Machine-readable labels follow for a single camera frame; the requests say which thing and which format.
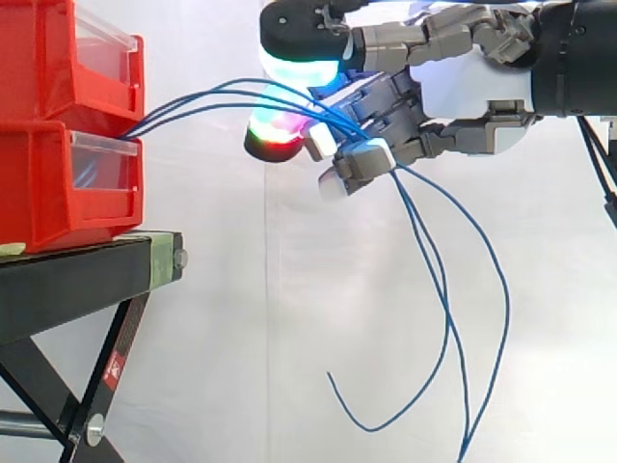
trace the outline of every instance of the black metal stand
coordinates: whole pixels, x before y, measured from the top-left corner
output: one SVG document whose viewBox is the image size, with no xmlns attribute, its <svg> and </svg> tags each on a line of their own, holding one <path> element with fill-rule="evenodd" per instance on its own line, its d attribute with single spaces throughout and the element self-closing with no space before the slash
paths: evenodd
<svg viewBox="0 0 617 463">
<path fill-rule="evenodd" d="M 179 280 L 185 260 L 177 233 L 133 234 L 69 253 L 0 259 L 0 377 L 32 411 L 0 412 L 0 435 L 56 440 L 64 447 L 61 463 L 122 463 L 104 437 L 105 420 L 149 293 Z M 24 279 L 30 290 L 20 290 Z M 119 301 L 78 400 L 32 336 Z"/>
</svg>

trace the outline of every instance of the blue wire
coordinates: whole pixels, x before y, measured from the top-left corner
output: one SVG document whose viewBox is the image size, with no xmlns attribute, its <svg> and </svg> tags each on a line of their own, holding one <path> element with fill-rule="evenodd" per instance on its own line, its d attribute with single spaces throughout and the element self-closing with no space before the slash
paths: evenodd
<svg viewBox="0 0 617 463">
<path fill-rule="evenodd" d="M 209 92 L 204 92 L 204 95 L 239 95 L 239 96 L 252 96 L 252 97 L 256 97 L 256 98 L 263 98 L 263 99 L 268 99 L 271 101 L 274 101 L 276 103 L 279 104 L 284 104 L 286 106 L 292 107 L 292 108 L 296 108 L 300 111 L 305 112 L 306 111 L 306 115 L 312 117 L 313 115 L 317 114 L 320 116 L 324 116 L 321 115 L 320 113 L 315 113 L 314 111 L 309 110 L 306 106 L 303 106 L 301 104 L 298 103 L 294 103 L 292 101 L 287 101 L 285 99 L 282 98 L 277 98 L 275 96 L 269 96 L 269 95 L 263 95 L 263 94 L 258 94 L 256 92 L 247 92 L 247 91 L 242 91 L 242 90 L 212 90 Z M 357 126 L 352 124 L 349 120 L 347 121 L 341 121 L 340 122 L 341 125 L 344 125 L 345 127 L 347 127 L 349 130 L 353 130 L 356 131 L 357 130 Z M 134 135 L 129 135 L 131 138 L 138 138 L 137 136 Z"/>
<path fill-rule="evenodd" d="M 262 81 L 263 81 L 262 79 L 251 79 L 251 80 L 254 80 L 254 81 L 256 81 L 256 82 L 262 82 Z M 303 97 L 306 97 L 307 99 L 312 100 L 312 98 L 307 97 L 306 95 L 301 94 L 301 93 L 299 93 L 299 92 L 297 92 L 297 91 L 296 91 L 296 92 L 294 92 L 294 93 L 297 93 L 298 95 L 302 95 Z M 201 96 L 202 96 L 202 95 L 204 95 L 204 94 L 205 94 L 205 93 L 200 93 L 200 96 L 196 96 L 196 95 L 194 95 L 193 97 L 194 97 L 194 98 L 201 97 Z M 208 95 L 216 95 L 216 94 L 213 94 L 212 92 L 207 93 L 207 94 L 208 94 Z M 246 92 L 241 93 L 240 95 L 246 95 L 246 94 L 251 95 L 250 93 L 246 93 Z M 274 99 L 274 98 L 271 98 L 271 97 L 270 97 L 270 98 L 268 98 L 268 99 L 273 99 L 273 100 L 274 100 L 274 101 L 276 101 L 276 102 L 281 102 L 281 103 L 284 103 L 284 104 L 289 104 L 289 102 L 284 101 L 284 100 L 280 100 L 279 98 Z M 181 106 L 181 105 L 183 105 L 183 103 L 181 103 L 180 101 L 186 101 L 186 100 L 187 100 L 187 98 L 184 98 L 184 99 L 182 99 L 182 98 L 181 98 L 181 99 L 180 99 L 177 103 L 179 103 L 179 105 Z M 168 109 L 162 109 L 162 108 L 159 108 L 158 110 L 155 110 L 155 111 L 154 111 L 154 113 L 153 113 L 153 114 L 155 114 L 155 116 L 150 115 L 150 116 L 149 116 L 149 118 L 147 118 L 147 119 L 149 119 L 150 121 L 153 121 L 154 119 L 160 119 L 162 116 L 164 116 L 164 115 L 165 115 L 165 112 L 166 112 L 166 111 L 171 112 L 171 111 L 173 111 L 173 110 L 174 110 L 174 108 L 173 108 L 173 105 L 172 105 L 172 104 L 168 104 L 168 105 L 166 105 L 166 106 L 167 106 L 167 108 L 168 108 Z M 353 129 L 355 132 L 357 132 L 359 135 L 361 135 L 361 136 L 362 136 L 363 138 L 365 138 L 365 139 L 369 139 L 369 138 L 370 138 L 370 137 L 368 137 L 368 135 L 367 135 L 367 134 L 366 134 L 366 133 L 365 133 L 365 132 L 364 132 L 364 131 L 363 131 L 363 130 L 362 130 L 362 129 L 361 129 L 361 128 L 357 125 L 357 124 L 355 124 L 353 121 L 348 120 L 348 119 L 344 119 L 344 118 L 343 118 L 343 116 L 341 116 L 341 115 L 339 115 L 339 114 L 334 113 L 334 112 L 333 112 L 333 110 L 331 110 L 331 109 L 330 109 L 330 108 L 328 108 L 328 107 L 325 107 L 325 108 L 327 109 L 327 113 L 328 113 L 328 115 L 327 115 L 327 116 L 324 116 L 324 115 L 320 115 L 320 114 L 318 114 L 318 113 L 314 113 L 314 112 L 312 112 L 312 111 L 309 111 L 309 110 L 307 110 L 305 107 L 302 107 L 302 106 L 301 106 L 298 110 L 294 110 L 294 109 L 291 109 L 291 108 L 289 108 L 289 107 L 280 107 L 280 106 L 272 106 L 272 105 L 257 104 L 257 103 L 226 103 L 226 104 L 215 104 L 215 105 L 205 106 L 205 107 L 202 107 L 202 108 L 195 109 L 195 110 L 193 110 L 193 111 L 188 111 L 188 112 L 186 112 L 186 113 L 181 113 L 181 114 L 176 115 L 176 116 L 174 116 L 174 117 L 171 117 L 171 118 L 165 119 L 165 120 L 163 120 L 163 121 L 160 121 L 159 123 L 156 123 L 156 124 L 152 125 L 152 126 L 151 126 L 151 127 L 149 127 L 148 129 L 145 129 L 145 130 L 141 131 L 140 133 L 137 133 L 137 134 L 131 134 L 130 136 L 131 136 L 131 137 L 134 137 L 134 138 L 139 138 L 139 137 L 142 137 L 142 136 L 144 136 L 144 135 L 146 135 L 146 134 L 150 133 L 152 130 L 154 130 L 154 129 L 156 129 L 156 128 L 158 128 L 158 127 L 162 126 L 162 125 L 165 125 L 165 124 L 167 124 L 167 123 L 171 123 L 171 122 L 174 122 L 174 121 L 178 121 L 178 120 L 181 120 L 181 119 L 184 119 L 184 118 L 187 118 L 187 117 L 193 116 L 193 115 L 198 114 L 198 113 L 201 113 L 201 112 L 205 112 L 205 111 L 209 111 L 209 110 L 214 110 L 214 109 L 219 109 L 219 108 L 243 108 L 243 107 L 262 107 L 262 108 L 266 108 L 266 109 L 274 109 L 274 110 L 283 111 L 283 112 L 290 112 L 290 113 L 294 113 L 294 114 L 301 114 L 301 115 L 304 115 L 304 116 L 307 116 L 307 117 L 310 117 L 310 118 L 313 118 L 313 119 L 319 120 L 319 121 L 321 121 L 321 122 L 327 123 L 327 124 L 328 124 L 328 125 L 330 125 L 330 126 L 334 126 L 334 127 L 335 127 L 335 128 L 337 128 L 338 130 L 340 130 L 343 134 L 345 134 L 348 138 L 351 138 L 351 137 L 352 137 L 352 134 L 348 131 L 348 128 Z M 424 226 L 423 222 L 421 222 L 421 223 L 422 223 L 422 227 L 423 227 L 423 229 L 424 229 L 426 232 L 428 232 L 428 230 L 426 230 L 426 228 L 425 228 L 425 226 Z M 440 264 L 441 264 L 441 265 L 443 265 L 443 263 L 441 262 L 441 257 L 439 257 L 439 258 L 438 258 L 438 261 L 440 262 Z M 432 269 L 432 276 L 434 277 L 434 280 L 435 280 L 435 282 L 436 282 L 437 287 L 439 287 L 439 283 L 437 282 L 436 273 L 435 273 L 434 268 L 432 267 L 432 264 L 431 264 L 431 262 L 430 262 L 430 259 L 428 259 L 428 263 L 431 265 L 431 269 Z M 459 336 L 459 334 L 458 334 L 458 330 L 456 329 L 456 326 L 454 325 L 453 320 L 451 319 L 451 316 L 450 316 L 450 314 L 449 314 L 449 310 L 447 309 L 447 308 L 448 308 L 448 306 L 447 306 L 447 300 L 446 300 L 446 299 L 444 299 L 444 294 L 443 294 L 440 290 L 438 291 L 438 293 L 439 293 L 439 295 L 440 295 L 440 299 L 442 299 L 442 302 L 443 302 L 443 303 L 445 302 L 445 304 L 446 304 L 446 305 L 445 305 L 445 308 L 446 308 L 446 323 L 448 324 L 448 327 L 449 327 L 449 328 L 452 328 L 452 331 L 453 331 L 453 334 L 454 334 L 454 338 L 455 338 L 455 340 L 457 341 L 457 347 L 458 347 L 458 349 L 459 349 L 459 353 L 460 353 L 460 357 L 461 357 L 462 372 L 463 372 L 463 374 L 464 374 L 464 389 L 465 389 L 465 392 L 466 392 L 466 397 L 467 397 L 467 396 L 469 396 L 469 388 L 468 388 L 468 386 L 467 386 L 467 373 L 466 373 L 466 368 L 465 368 L 465 356 L 464 356 L 464 352 L 463 352 L 462 343 L 461 343 L 461 340 L 460 340 L 460 336 Z M 396 416 L 395 416 L 392 420 L 390 420 L 389 422 L 385 423 L 385 425 L 380 426 L 382 429 L 383 429 L 384 427 L 389 426 L 390 424 L 392 424 L 392 423 L 393 423 L 393 422 L 395 422 L 396 420 L 398 420 L 398 419 L 399 419 L 402 415 L 404 415 L 404 414 L 405 414 L 405 413 L 406 413 L 406 412 L 407 412 L 407 411 L 408 411 L 408 410 L 409 410 L 409 409 L 410 409 L 410 408 L 411 408 L 411 407 L 412 407 L 412 406 L 413 406 L 413 405 L 417 402 L 417 400 L 418 400 L 418 399 L 419 399 L 419 398 L 420 398 L 420 397 L 421 397 L 421 396 L 422 396 L 422 395 L 426 392 L 426 390 L 428 389 L 428 387 L 430 386 L 430 384 L 432 384 L 432 382 L 433 382 L 433 380 L 434 380 L 435 376 L 436 376 L 436 375 L 437 375 L 437 373 L 439 372 L 439 369 L 440 369 L 440 367 L 441 367 L 442 363 L 443 363 L 443 358 L 442 358 L 442 356 L 440 356 L 440 360 L 438 360 L 438 364 L 436 365 L 436 367 L 435 367 L 435 369 L 434 369 L 433 374 L 429 377 L 429 380 L 427 380 L 427 382 L 426 382 L 425 386 L 424 386 L 424 387 L 420 390 L 420 392 L 416 395 L 416 397 L 412 400 L 412 402 L 410 402 L 410 404 L 408 404 L 408 405 L 407 405 L 407 406 L 406 406 L 406 407 L 405 407 L 405 408 L 404 408 L 401 412 L 399 412 L 399 413 L 398 413 L 398 414 L 397 414 L 397 415 L 396 415 Z M 331 379 L 331 383 L 333 383 L 333 386 L 335 387 L 335 384 L 334 384 L 334 379 L 333 379 L 333 377 L 330 375 L 330 373 L 329 373 L 329 378 Z M 341 404 L 343 405 L 343 408 L 346 408 L 346 405 L 344 405 L 344 402 L 342 401 L 342 396 L 341 396 L 340 394 L 337 394 L 337 397 L 339 398 L 339 400 L 341 400 Z M 466 400 L 466 435 L 467 435 L 467 429 L 468 429 L 467 422 L 469 421 L 469 413 L 467 412 L 468 410 L 469 410 L 469 405 L 468 405 L 468 401 Z M 361 424 L 361 423 L 359 423 L 357 420 L 355 420 L 355 423 L 356 423 L 356 424 L 359 424 L 359 425 L 362 427 L 362 424 Z"/>
<path fill-rule="evenodd" d="M 439 283 L 437 283 L 436 285 L 436 290 L 439 294 L 442 294 L 444 299 L 447 301 L 447 277 L 445 274 L 445 267 L 443 266 L 443 260 L 441 258 L 440 252 L 435 244 L 435 241 L 432 239 L 430 233 L 428 232 L 428 230 L 426 229 L 426 226 L 422 220 L 422 218 L 419 216 L 419 214 L 417 214 L 417 210 L 415 209 L 415 206 L 413 205 L 413 203 L 411 203 L 411 198 L 409 197 L 409 195 L 406 195 L 406 192 L 403 189 L 401 190 L 399 188 L 399 192 L 401 194 L 401 198 L 403 200 L 403 203 L 405 204 L 410 220 L 412 222 L 412 225 L 414 227 L 414 233 L 416 235 L 416 241 L 418 246 L 420 247 L 420 249 L 423 251 L 423 254 L 426 255 L 427 257 L 427 264 L 430 265 L 432 267 L 432 262 L 431 260 L 428 258 L 428 255 L 426 254 L 426 249 L 424 247 L 424 244 L 422 242 L 422 238 L 419 234 L 419 229 L 417 226 L 417 223 L 419 222 L 422 227 L 422 230 L 433 250 L 433 254 L 436 257 L 438 266 L 440 268 L 440 273 L 442 276 L 442 286 L 440 287 Z M 349 417 L 349 419 L 357 426 L 359 427 L 362 431 L 364 432 L 368 432 L 368 433 L 375 433 L 375 432 L 379 432 L 385 428 L 387 428 L 388 426 L 390 426 L 391 424 L 393 424 L 394 422 L 398 421 L 400 418 L 403 417 L 403 415 L 405 415 L 421 398 L 422 396 L 426 393 L 426 391 L 428 390 L 428 388 L 431 386 L 431 384 L 433 383 L 433 381 L 435 380 L 435 378 L 437 377 L 437 374 L 439 373 L 440 369 L 442 368 L 442 364 L 443 364 L 443 360 L 445 358 L 445 353 L 447 351 L 447 345 L 448 345 L 448 338 L 449 338 L 449 334 L 450 334 L 450 322 L 448 317 L 445 317 L 445 327 L 444 327 L 444 334 L 443 334 L 443 342 L 442 342 L 442 350 L 440 351 L 440 355 L 438 357 L 437 362 L 435 363 L 435 366 L 433 367 L 433 370 L 431 371 L 428 379 L 424 382 L 424 384 L 422 385 L 422 387 L 419 389 L 419 391 L 417 392 L 417 394 L 414 396 L 414 398 L 412 398 L 412 400 L 410 400 L 407 405 L 405 405 L 399 412 L 397 412 L 392 418 L 390 418 L 389 420 L 387 420 L 386 422 L 375 426 L 375 427 L 368 427 L 365 424 L 363 424 L 362 422 L 360 422 L 356 416 L 353 414 L 353 412 L 349 409 L 349 406 L 347 405 L 345 399 L 343 398 L 338 385 L 336 384 L 336 381 L 333 377 L 333 375 L 328 372 L 328 379 L 330 381 L 330 385 L 332 386 L 333 391 L 335 392 L 335 396 L 336 399 L 338 400 L 340 406 L 342 407 L 342 409 L 345 411 L 345 413 L 347 414 L 347 416 Z"/>
<path fill-rule="evenodd" d="M 419 214 L 419 211 L 416 207 L 416 205 L 414 204 L 414 201 L 412 200 L 411 196 L 409 195 L 409 193 L 407 192 L 407 190 L 405 189 L 403 183 L 400 181 L 400 179 L 398 178 L 398 175 L 396 174 L 396 172 L 392 172 L 391 173 L 392 178 L 394 179 L 395 183 L 396 183 L 396 187 L 398 188 L 399 193 L 401 194 L 403 200 L 406 202 L 405 206 L 407 207 L 408 213 L 413 213 L 416 217 L 417 217 L 417 221 L 422 229 L 422 232 L 424 233 L 424 236 L 426 236 L 431 248 L 433 249 L 433 253 L 435 254 L 435 257 L 437 259 L 438 262 L 438 266 L 440 268 L 440 270 L 442 271 L 442 273 L 445 272 L 445 266 L 443 265 L 443 261 L 442 261 L 442 257 L 437 249 L 437 245 L 435 244 L 435 241 L 433 240 L 433 237 L 431 236 L 430 232 L 427 230 L 426 225 L 424 224 L 424 221 L 422 220 L 422 217 Z M 414 234 L 416 235 L 416 240 L 421 239 L 418 236 L 418 230 L 417 230 L 417 226 L 414 224 L 414 221 L 412 221 L 412 227 L 414 228 Z M 421 243 L 421 240 L 418 243 L 420 251 L 422 251 L 422 255 L 424 257 L 424 260 L 426 262 L 427 268 L 429 269 L 429 272 L 431 272 L 431 276 L 433 278 L 433 282 L 435 282 L 435 270 L 432 267 L 432 262 L 431 260 L 428 258 L 428 255 L 426 254 L 425 250 L 423 250 L 423 246 Z M 461 371 L 461 380 L 462 380 L 462 384 L 463 384 L 463 406 L 464 406 L 464 410 L 465 410 L 465 427 L 463 430 L 463 441 L 462 442 L 466 442 L 466 440 L 468 439 L 468 435 L 469 435 L 469 422 L 470 422 L 470 415 L 471 412 L 469 410 L 469 380 L 468 380 L 468 373 L 467 373 L 467 365 L 466 365 L 466 358 L 465 358 L 465 351 L 463 350 L 463 344 L 461 342 L 461 339 L 459 337 L 458 334 L 458 329 L 456 327 L 456 324 L 454 322 L 454 318 L 452 317 L 452 312 L 450 311 L 450 306 L 449 306 L 449 298 L 448 298 L 448 293 L 447 293 L 447 286 L 443 286 L 444 291 L 443 291 L 443 300 L 445 301 L 446 305 L 443 306 L 443 309 L 445 311 L 445 315 L 446 315 L 446 321 L 448 322 L 448 325 L 450 326 L 451 330 L 452 330 L 452 335 L 456 341 L 456 347 L 457 347 L 457 352 L 459 355 L 459 365 L 460 365 L 460 371 Z"/>
<path fill-rule="evenodd" d="M 459 201 L 456 198 L 454 198 L 450 193 L 448 193 L 443 187 L 439 186 L 437 183 L 430 180 L 429 178 L 417 173 L 416 171 L 410 169 L 407 166 L 403 166 L 399 164 L 398 168 L 420 179 L 424 183 L 428 184 L 429 186 L 439 191 L 451 203 L 453 203 L 456 206 L 456 208 L 459 209 L 459 211 L 469 220 L 469 222 L 473 225 L 473 227 L 480 234 L 482 241 L 484 241 L 484 244 L 486 245 L 486 248 L 489 251 L 491 260 L 493 261 L 497 275 L 499 276 L 499 280 L 501 281 L 501 285 L 503 287 L 503 295 L 504 295 L 504 300 L 505 300 L 505 317 L 504 317 L 504 322 L 503 322 L 503 332 L 501 335 L 501 340 L 499 342 L 499 348 L 496 354 L 495 366 L 491 374 L 491 380 L 489 382 L 488 390 L 486 392 L 484 400 L 482 401 L 482 405 L 480 406 L 480 409 L 478 411 L 478 415 L 475 421 L 473 422 L 473 425 L 471 426 L 471 430 L 469 432 L 469 436 L 466 442 L 461 446 L 461 450 L 459 453 L 459 461 L 462 461 L 463 458 L 465 458 L 465 455 L 467 454 L 469 445 L 471 444 L 473 436 L 475 435 L 475 432 L 477 431 L 477 428 L 480 422 L 482 421 L 482 418 L 484 416 L 484 413 L 486 412 L 487 407 L 489 406 L 489 402 L 491 401 L 491 397 L 495 389 L 497 376 L 499 374 L 499 368 L 501 366 L 501 361 L 503 359 L 503 352 L 505 350 L 505 344 L 507 343 L 508 334 L 510 332 L 510 316 L 511 316 L 510 289 L 508 287 L 508 282 L 505 278 L 503 270 L 501 269 L 501 265 L 499 264 L 499 259 L 496 255 L 495 249 L 493 248 L 493 245 L 491 244 L 491 240 L 489 239 L 487 234 L 484 232 L 482 227 L 478 224 L 478 222 L 473 218 L 473 216 L 465 209 L 465 207 L 461 203 L 459 203 Z"/>
<path fill-rule="evenodd" d="M 466 361 L 465 361 L 465 353 L 463 351 L 463 346 L 461 344 L 460 341 L 460 337 L 458 336 L 458 330 L 456 328 L 456 324 L 454 323 L 454 320 L 452 319 L 451 313 L 450 313 L 450 309 L 449 309 L 449 301 L 448 301 L 448 293 L 447 293 L 447 279 L 446 279 L 446 275 L 445 275 L 445 267 L 443 265 L 443 260 L 441 257 L 441 254 L 439 252 L 439 249 L 437 247 L 437 245 L 435 244 L 434 239 L 432 238 L 430 232 L 428 231 L 422 217 L 419 214 L 419 211 L 416 208 L 416 205 L 414 204 L 414 202 L 412 201 L 411 197 L 409 196 L 409 194 L 407 193 L 405 187 L 403 186 L 403 184 L 400 182 L 400 180 L 398 179 L 398 176 L 396 175 L 396 173 L 392 172 L 391 173 L 392 178 L 394 179 L 396 186 L 398 188 L 399 194 L 401 196 L 401 199 L 403 201 L 403 204 L 405 205 L 405 207 L 407 208 L 407 212 L 408 215 L 410 217 L 411 223 L 412 223 L 412 227 L 414 229 L 414 234 L 416 236 L 416 242 L 417 245 L 424 257 L 424 260 L 426 262 L 426 265 L 429 269 L 429 272 L 431 273 L 431 277 L 433 279 L 433 284 L 435 285 L 435 289 L 438 293 L 438 295 L 440 296 L 440 300 L 442 302 L 443 305 L 443 310 L 445 313 L 445 333 L 444 333 L 444 339 L 443 339 L 443 344 L 442 344 L 442 351 L 440 353 L 440 356 L 438 358 L 438 361 L 436 362 L 435 366 L 433 367 L 433 370 L 431 372 L 431 374 L 429 375 L 427 381 L 424 383 L 424 385 L 420 388 L 420 390 L 418 391 L 418 393 L 414 396 L 414 398 L 407 404 L 405 405 L 405 407 L 403 407 L 397 414 L 395 414 L 392 418 L 390 418 L 389 420 L 387 420 L 386 422 L 375 426 L 375 427 L 368 427 L 365 424 L 361 423 L 355 416 L 354 414 L 351 412 L 351 410 L 349 409 L 347 403 L 345 402 L 345 400 L 343 399 L 338 386 L 336 385 L 336 382 L 333 378 L 333 376 L 328 373 L 328 379 L 330 380 L 330 384 L 333 388 L 333 390 L 335 391 L 335 395 L 336 398 L 338 399 L 338 402 L 340 403 L 341 407 L 343 408 L 343 410 L 345 411 L 345 413 L 347 414 L 347 416 L 349 417 L 349 419 L 357 426 L 359 427 L 361 430 L 368 432 L 368 433 L 374 433 L 374 432 L 379 432 L 383 429 L 385 429 L 386 427 L 392 425 L 394 422 L 398 421 L 403 415 L 405 415 L 416 403 L 417 401 L 426 393 L 426 391 L 428 390 L 428 388 L 431 386 L 431 384 L 433 383 L 433 381 L 435 380 L 437 374 L 439 373 L 442 364 L 443 364 L 443 359 L 445 356 L 445 352 L 447 349 L 447 340 L 449 338 L 449 332 L 450 329 L 452 330 L 452 333 L 454 334 L 454 338 L 455 340 L 457 340 L 457 347 L 458 347 L 458 352 L 459 352 L 459 359 L 461 362 L 461 373 L 462 373 L 462 377 L 463 377 L 463 391 L 464 391 L 464 397 L 465 397 L 465 429 L 464 429 L 464 436 L 463 436 L 463 442 L 466 442 L 467 439 L 467 435 L 469 433 L 469 384 L 467 381 L 467 367 L 466 367 Z M 429 245 L 433 251 L 433 254 L 435 255 L 435 258 L 437 260 L 438 266 L 440 268 L 440 273 L 442 275 L 442 286 L 440 286 L 439 280 L 437 278 L 437 274 L 435 271 L 435 267 L 433 266 L 432 261 L 430 260 L 428 253 L 426 251 L 426 248 L 424 246 L 424 243 L 422 241 L 422 237 L 420 235 L 420 230 L 418 229 L 418 225 L 421 228 L 422 233 L 424 234 L 424 236 L 426 237 L 427 241 L 429 242 Z"/>
<path fill-rule="evenodd" d="M 202 108 L 197 108 L 194 109 L 192 111 L 187 111 L 185 113 L 180 113 L 176 116 L 164 119 L 163 121 L 160 121 L 158 123 L 155 123 L 153 125 L 151 125 L 149 128 L 146 128 L 144 130 L 142 130 L 139 133 L 133 134 L 131 135 L 131 138 L 141 138 L 144 135 L 149 134 L 151 131 L 155 130 L 156 128 L 162 126 L 162 125 L 166 125 L 168 123 L 173 123 L 175 121 L 179 121 L 185 118 L 189 118 L 191 116 L 195 116 L 196 114 L 199 113 L 204 113 L 206 111 L 211 111 L 214 109 L 226 109 L 226 108 L 264 108 L 264 109 L 272 109 L 275 111 L 283 111 L 286 113 L 292 113 L 292 114 L 299 114 L 301 116 L 306 116 L 306 117 L 310 117 L 316 121 L 320 121 L 322 123 L 327 123 L 328 125 L 334 125 L 341 133 L 343 133 L 346 137 L 353 139 L 354 135 L 352 132 L 349 131 L 350 127 L 346 127 L 343 126 L 340 123 L 337 123 L 335 121 L 332 120 L 332 118 L 329 118 L 327 116 L 324 115 L 320 115 L 318 113 L 309 111 L 309 110 L 296 110 L 296 109 L 292 109 L 292 108 L 285 108 L 284 106 L 274 106 L 274 105 L 270 105 L 270 104 L 259 104 L 259 103 L 221 103 L 221 104 L 212 104 L 209 106 L 203 106 Z"/>
<path fill-rule="evenodd" d="M 148 123 L 151 123 L 153 121 L 157 121 L 159 119 L 161 119 L 164 116 L 167 116 L 169 114 L 171 114 L 174 110 L 185 106 L 197 99 L 200 99 L 204 96 L 208 96 L 208 95 L 216 95 L 213 94 L 215 92 L 218 92 L 220 90 L 222 90 L 225 87 L 230 87 L 232 85 L 235 84 L 242 84 L 242 83 L 250 83 L 250 84 L 266 84 L 266 85 L 273 85 L 276 87 L 279 87 L 281 89 L 284 89 L 294 95 L 300 96 L 304 99 L 306 99 L 307 101 L 309 101 L 311 104 L 314 104 L 315 106 L 318 106 L 319 108 L 323 109 L 326 113 L 332 115 L 333 117 L 335 117 L 337 120 L 339 120 L 342 123 L 354 123 L 353 121 L 351 121 L 349 118 L 347 118 L 346 116 L 338 113 L 337 111 L 333 110 L 332 108 L 329 108 L 327 105 L 323 104 L 322 102 L 316 100 L 315 98 L 311 97 L 310 95 L 306 95 L 292 87 L 286 86 L 284 84 L 281 84 L 279 82 L 273 81 L 273 80 L 269 80 L 269 79 L 260 79 L 260 78 L 241 78 L 241 79 L 233 79 L 230 80 L 224 84 L 218 85 L 216 87 L 214 87 L 212 90 L 210 91 L 206 91 L 206 92 L 197 92 L 194 94 L 189 94 L 186 96 L 181 96 L 180 98 L 177 98 L 173 101 L 170 101 L 169 103 L 164 104 L 163 106 L 160 106 L 159 108 L 155 109 L 154 111 L 152 111 L 151 113 L 149 113 L 143 120 L 141 120 L 139 123 L 137 123 L 133 128 L 131 128 L 130 130 L 128 130 L 125 134 L 123 134 L 121 136 L 121 138 L 128 138 L 128 137 L 132 137 L 135 138 L 132 134 L 141 129 L 142 127 L 144 127 L 145 125 L 147 125 Z M 266 99 L 272 99 L 271 97 L 268 97 L 268 95 L 264 95 L 264 97 Z"/>
</svg>

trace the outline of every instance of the robotic hand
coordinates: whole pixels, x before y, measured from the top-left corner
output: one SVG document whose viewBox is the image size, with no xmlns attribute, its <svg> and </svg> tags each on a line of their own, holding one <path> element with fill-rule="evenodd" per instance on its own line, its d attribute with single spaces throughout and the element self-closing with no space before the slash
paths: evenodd
<svg viewBox="0 0 617 463">
<path fill-rule="evenodd" d="M 341 180 L 353 194 L 397 163 L 446 150 L 508 150 L 544 116 L 608 117 L 615 151 L 608 170 L 617 179 L 617 2 L 419 4 L 403 21 L 350 28 L 345 14 L 368 3 L 276 0 L 261 15 L 270 55 L 339 63 L 345 85 L 313 95 L 374 138 L 350 140 L 335 130 L 324 137 L 323 124 L 307 124 L 312 157 L 334 157 L 320 179 L 326 191 Z M 608 200 L 617 225 L 616 206 Z"/>
</svg>

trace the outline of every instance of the white backdrop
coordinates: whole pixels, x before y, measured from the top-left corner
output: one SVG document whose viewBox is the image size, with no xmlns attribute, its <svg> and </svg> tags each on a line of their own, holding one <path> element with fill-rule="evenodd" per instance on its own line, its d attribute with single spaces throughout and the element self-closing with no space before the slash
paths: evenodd
<svg viewBox="0 0 617 463">
<path fill-rule="evenodd" d="M 150 108 L 260 75 L 260 0 L 81 3 L 146 38 Z M 147 138 L 146 225 L 184 232 L 191 263 L 152 296 L 108 435 L 127 463 L 453 463 L 463 428 L 454 349 L 417 407 L 376 435 L 347 420 L 325 375 L 374 425 L 438 356 L 443 313 L 391 180 L 324 204 L 326 167 L 252 160 L 247 118 L 219 112 Z M 416 166 L 485 226 L 512 289 L 503 370 L 466 461 L 614 462 L 617 232 L 576 124 L 543 122 L 494 158 Z M 470 226 L 405 180 L 444 255 L 476 411 L 503 319 L 498 280 Z M 38 338 L 78 394 L 110 319 Z M 52 462 L 57 451 L 0 440 L 0 461 Z"/>
</svg>

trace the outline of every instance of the red plastic drawer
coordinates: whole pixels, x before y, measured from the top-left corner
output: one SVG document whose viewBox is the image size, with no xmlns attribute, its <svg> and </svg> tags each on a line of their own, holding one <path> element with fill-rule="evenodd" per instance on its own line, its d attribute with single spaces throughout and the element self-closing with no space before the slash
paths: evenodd
<svg viewBox="0 0 617 463">
<path fill-rule="evenodd" d="M 144 43 L 73 0 L 0 0 L 0 120 L 118 137 L 144 117 Z"/>
<path fill-rule="evenodd" d="M 0 123 L 0 247 L 38 253 L 110 241 L 143 221 L 139 142 L 63 123 Z"/>
</svg>

